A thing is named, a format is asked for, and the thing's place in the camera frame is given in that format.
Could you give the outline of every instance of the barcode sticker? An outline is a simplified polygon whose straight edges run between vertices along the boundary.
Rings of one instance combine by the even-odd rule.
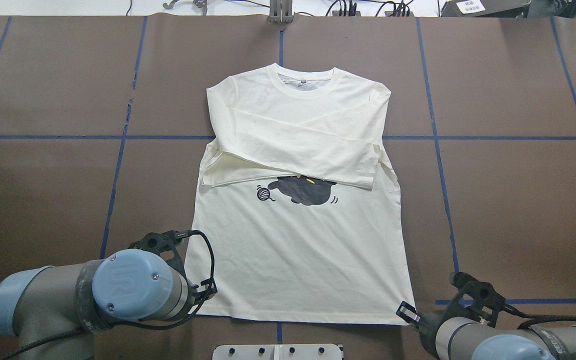
[[[457,7],[462,14],[472,14],[485,11],[486,8],[480,0],[467,0],[457,2]]]

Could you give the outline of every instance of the white mounting plate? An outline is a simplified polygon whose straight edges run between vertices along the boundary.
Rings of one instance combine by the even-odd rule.
[[[343,349],[336,344],[220,345],[212,360],[343,360]]]

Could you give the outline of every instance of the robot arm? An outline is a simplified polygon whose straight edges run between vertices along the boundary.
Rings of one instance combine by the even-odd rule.
[[[576,326],[542,328],[551,321],[576,321],[576,316],[529,315],[506,303],[488,282],[464,272],[453,273],[457,295],[446,310],[428,314],[403,301],[397,315],[419,332],[423,348],[439,360],[576,360]],[[461,305],[464,296],[473,299]],[[499,312],[531,319],[518,330],[495,328]]]
[[[211,257],[210,277],[201,281],[201,291],[186,277],[176,249],[192,235],[201,235]],[[167,251],[174,257],[163,260],[160,254]],[[22,354],[26,360],[90,359],[93,334],[113,326],[179,326],[217,292],[214,269],[215,256],[203,232],[170,230],[151,232],[105,260],[10,275],[0,283],[0,334],[19,337],[26,345],[5,358]],[[140,323],[151,320],[174,323]]]

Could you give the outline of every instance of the white shirt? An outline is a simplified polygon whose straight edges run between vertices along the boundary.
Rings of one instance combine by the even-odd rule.
[[[199,314],[256,321],[405,324],[414,304],[400,187],[382,133],[391,92],[333,68],[272,64],[207,90],[192,228],[219,292]],[[210,256],[190,241],[190,279]]]

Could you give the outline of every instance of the white floor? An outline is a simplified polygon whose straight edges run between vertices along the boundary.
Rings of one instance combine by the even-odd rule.
[[[254,0],[257,3],[268,5],[269,0]],[[446,0],[439,0],[444,6]],[[193,4],[193,0],[179,0],[173,9],[166,10],[162,6],[164,0],[132,0],[129,15],[144,16],[159,12],[176,15],[201,15],[201,9]],[[333,0],[293,0],[294,12],[308,12],[315,16],[324,16]],[[268,9],[240,0],[207,0],[208,15],[247,15],[268,14]],[[14,0],[0,1],[0,16],[123,16],[128,11],[131,0]],[[436,17],[437,0],[413,0],[410,9],[415,16]],[[362,16],[375,16],[380,4],[359,0],[357,10]],[[390,11],[391,5],[384,10]]]

